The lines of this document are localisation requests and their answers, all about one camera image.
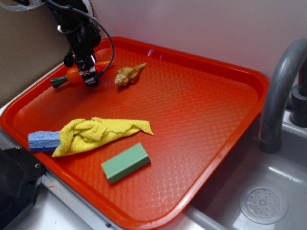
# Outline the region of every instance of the yellow towel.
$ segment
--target yellow towel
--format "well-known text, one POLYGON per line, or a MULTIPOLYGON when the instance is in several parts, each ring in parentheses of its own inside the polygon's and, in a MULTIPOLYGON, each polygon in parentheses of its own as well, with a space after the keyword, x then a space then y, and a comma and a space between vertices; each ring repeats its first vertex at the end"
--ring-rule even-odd
POLYGON ((118 138, 130 136, 140 130, 154 135, 148 121, 101 119, 75 119, 60 132, 60 145, 52 157, 69 156, 93 150, 118 138))

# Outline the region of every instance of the green sponge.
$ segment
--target green sponge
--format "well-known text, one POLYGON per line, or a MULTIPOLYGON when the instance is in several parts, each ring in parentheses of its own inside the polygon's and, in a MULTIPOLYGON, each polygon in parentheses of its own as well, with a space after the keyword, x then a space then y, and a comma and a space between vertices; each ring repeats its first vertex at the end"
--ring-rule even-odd
POLYGON ((121 154, 102 163, 101 166, 105 171, 107 179, 113 184, 149 162, 150 159, 145 149, 138 143, 126 151, 123 151, 121 154))

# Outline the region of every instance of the gray faucet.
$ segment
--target gray faucet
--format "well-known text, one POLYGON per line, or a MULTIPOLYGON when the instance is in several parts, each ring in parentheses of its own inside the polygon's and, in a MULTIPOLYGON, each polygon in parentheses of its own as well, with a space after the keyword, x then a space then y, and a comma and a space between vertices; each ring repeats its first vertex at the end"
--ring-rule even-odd
POLYGON ((260 122, 260 149, 275 153, 281 149, 281 129, 290 91, 294 105, 290 120, 307 127, 307 39, 293 42, 280 59, 266 96, 260 122), (298 84, 292 87, 299 74, 298 84))

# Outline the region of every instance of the sink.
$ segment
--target sink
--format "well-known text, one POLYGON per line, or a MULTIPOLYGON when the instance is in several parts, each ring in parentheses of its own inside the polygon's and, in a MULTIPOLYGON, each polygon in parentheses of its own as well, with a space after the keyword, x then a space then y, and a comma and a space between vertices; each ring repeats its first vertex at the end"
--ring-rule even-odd
POLYGON ((217 223, 206 229, 305 230, 307 130, 283 122, 282 149, 259 150, 259 117, 191 206, 217 223))

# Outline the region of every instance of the blue sponge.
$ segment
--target blue sponge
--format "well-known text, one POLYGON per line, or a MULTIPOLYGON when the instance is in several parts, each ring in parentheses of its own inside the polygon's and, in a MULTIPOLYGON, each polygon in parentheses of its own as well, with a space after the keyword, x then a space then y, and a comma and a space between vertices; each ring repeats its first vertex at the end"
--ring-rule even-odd
POLYGON ((28 135, 30 151, 54 151, 60 144, 59 131, 37 131, 28 135))

